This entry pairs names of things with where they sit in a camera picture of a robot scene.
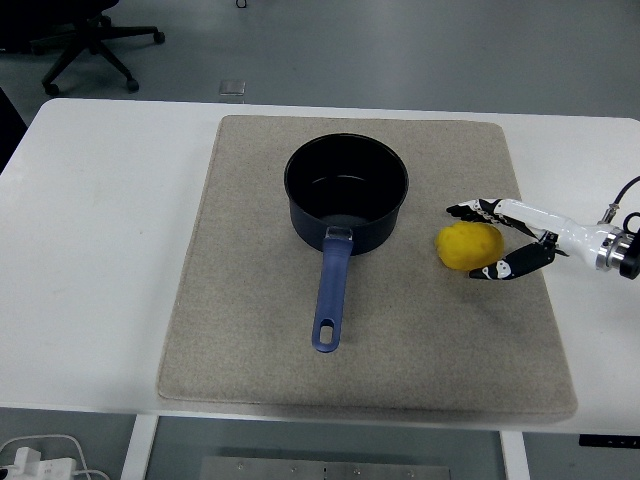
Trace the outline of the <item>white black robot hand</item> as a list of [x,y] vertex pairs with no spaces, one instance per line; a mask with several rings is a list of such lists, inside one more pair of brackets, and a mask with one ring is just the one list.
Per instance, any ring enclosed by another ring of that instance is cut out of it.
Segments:
[[500,260],[472,270],[471,278],[512,280],[551,264],[558,254],[579,258],[597,270],[609,269],[606,250],[609,227],[580,225],[568,217],[514,199],[475,199],[450,206],[446,212],[467,222],[514,228],[534,239]]

